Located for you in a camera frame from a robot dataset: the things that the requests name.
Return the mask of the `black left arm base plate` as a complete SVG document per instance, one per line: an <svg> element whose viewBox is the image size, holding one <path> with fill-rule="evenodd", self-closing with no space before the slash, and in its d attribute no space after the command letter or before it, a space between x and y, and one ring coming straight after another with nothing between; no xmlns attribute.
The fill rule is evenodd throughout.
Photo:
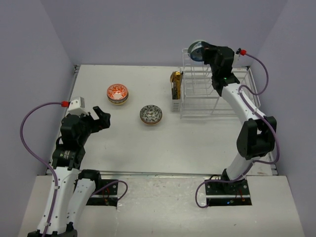
<svg viewBox="0 0 316 237"><path fill-rule="evenodd" d="M118 183L112 184L89 198L87 206L113 206L118 204Z"/></svg>

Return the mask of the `pink rim bowl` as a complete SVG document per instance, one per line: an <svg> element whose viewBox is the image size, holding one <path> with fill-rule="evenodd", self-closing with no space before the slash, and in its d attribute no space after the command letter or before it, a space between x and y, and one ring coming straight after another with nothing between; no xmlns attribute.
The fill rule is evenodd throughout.
<svg viewBox="0 0 316 237"><path fill-rule="evenodd" d="M116 83L112 84L107 89L107 96L112 99L122 99L128 94L128 89L126 86Z"/></svg>

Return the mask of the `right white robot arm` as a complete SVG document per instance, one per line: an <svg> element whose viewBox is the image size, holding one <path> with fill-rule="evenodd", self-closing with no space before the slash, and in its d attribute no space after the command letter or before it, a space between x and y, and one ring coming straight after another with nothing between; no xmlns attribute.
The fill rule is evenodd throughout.
<svg viewBox="0 0 316 237"><path fill-rule="evenodd" d="M238 188L237 181L243 179L255 163L267 153L276 150L276 157L268 164L276 164L280 157L280 145L277 139L277 121L273 116L266 116L247 97L249 87L240 84L232 72L235 55L246 55L239 49L234 52L226 46L201 43L201 56L204 64L211 67L212 86L236 113L242 125L237 138L237 155L227 167L220 181L220 188L226 194Z"/></svg>

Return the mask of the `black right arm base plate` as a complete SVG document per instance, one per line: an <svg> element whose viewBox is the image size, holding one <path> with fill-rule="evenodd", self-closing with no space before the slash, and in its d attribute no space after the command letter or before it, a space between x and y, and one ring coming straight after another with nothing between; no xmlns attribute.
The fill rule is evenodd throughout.
<svg viewBox="0 0 316 237"><path fill-rule="evenodd" d="M210 182L204 186L207 207L252 205L246 179L234 183Z"/></svg>

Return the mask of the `blue triangle pattern bowl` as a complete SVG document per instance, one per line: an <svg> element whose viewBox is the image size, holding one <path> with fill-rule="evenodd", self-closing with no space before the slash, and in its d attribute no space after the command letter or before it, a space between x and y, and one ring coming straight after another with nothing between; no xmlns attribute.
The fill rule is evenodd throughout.
<svg viewBox="0 0 316 237"><path fill-rule="evenodd" d="M126 95L124 98L122 98L122 99L119 99L119 100L116 100L116 99L112 99L112 98L110 98L110 97L108 97L108 100L110 101L118 101L118 102L122 102L122 101L125 101L125 100L127 100L128 99L128 95Z"/></svg>

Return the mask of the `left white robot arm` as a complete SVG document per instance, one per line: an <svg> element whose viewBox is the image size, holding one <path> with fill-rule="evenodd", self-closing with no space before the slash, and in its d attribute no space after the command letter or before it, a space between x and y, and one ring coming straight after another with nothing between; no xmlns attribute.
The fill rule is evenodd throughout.
<svg viewBox="0 0 316 237"><path fill-rule="evenodd" d="M61 121L60 137L52 155L51 187L45 211L30 237L76 237L76 226L92 194L102 190L98 170L81 170L84 145L92 133L110 127L110 114L93 107L98 119L90 113L68 113Z"/></svg>

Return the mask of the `blue floral bowl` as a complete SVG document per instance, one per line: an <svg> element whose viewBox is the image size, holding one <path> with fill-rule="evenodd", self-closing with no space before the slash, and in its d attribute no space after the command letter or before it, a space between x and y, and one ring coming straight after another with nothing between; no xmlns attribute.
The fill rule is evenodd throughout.
<svg viewBox="0 0 316 237"><path fill-rule="evenodd" d="M191 45L191 50L190 50L190 58L193 61L196 62L202 62L203 61L203 45L201 41L195 42Z"/></svg>

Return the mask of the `teal rim back bowl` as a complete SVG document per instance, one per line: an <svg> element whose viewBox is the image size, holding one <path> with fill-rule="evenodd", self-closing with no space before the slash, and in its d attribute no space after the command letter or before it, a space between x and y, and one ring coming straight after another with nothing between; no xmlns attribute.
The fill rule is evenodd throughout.
<svg viewBox="0 0 316 237"><path fill-rule="evenodd" d="M188 53L190 55L193 55L194 57L201 56L201 41L202 40L195 41L189 46Z"/></svg>

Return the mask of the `dark rim bowl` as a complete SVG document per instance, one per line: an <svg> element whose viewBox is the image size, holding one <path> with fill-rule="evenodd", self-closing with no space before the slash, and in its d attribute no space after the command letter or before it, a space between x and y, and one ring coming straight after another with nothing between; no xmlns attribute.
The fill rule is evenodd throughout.
<svg viewBox="0 0 316 237"><path fill-rule="evenodd" d="M162 110L156 105L146 105L140 110L140 119L158 120L162 119Z"/></svg>

